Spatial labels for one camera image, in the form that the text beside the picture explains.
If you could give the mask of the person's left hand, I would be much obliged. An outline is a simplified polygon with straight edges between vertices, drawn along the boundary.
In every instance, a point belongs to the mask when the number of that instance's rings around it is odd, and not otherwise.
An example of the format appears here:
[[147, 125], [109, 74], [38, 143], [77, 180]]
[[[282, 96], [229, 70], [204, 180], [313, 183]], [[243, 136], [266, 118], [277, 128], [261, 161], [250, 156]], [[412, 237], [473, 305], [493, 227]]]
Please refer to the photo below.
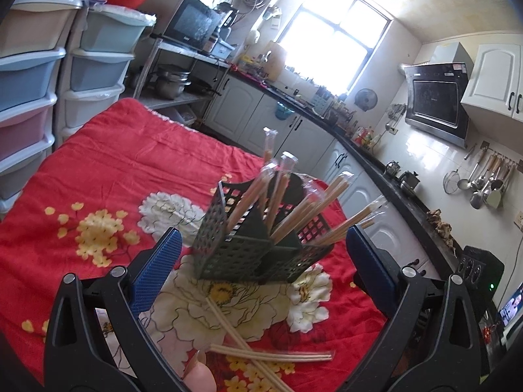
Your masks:
[[216, 392], [214, 375], [206, 364], [206, 354], [197, 351], [183, 374], [183, 383], [192, 392]]

